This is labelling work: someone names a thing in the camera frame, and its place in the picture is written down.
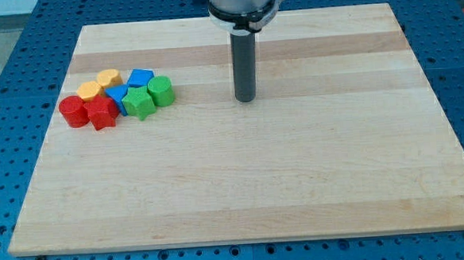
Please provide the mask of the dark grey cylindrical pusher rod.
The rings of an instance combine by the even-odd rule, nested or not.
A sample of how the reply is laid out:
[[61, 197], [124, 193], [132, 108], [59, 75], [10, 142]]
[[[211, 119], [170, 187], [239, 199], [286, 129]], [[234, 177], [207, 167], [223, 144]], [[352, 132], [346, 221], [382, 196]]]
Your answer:
[[235, 98], [246, 103], [256, 97], [255, 34], [230, 35]]

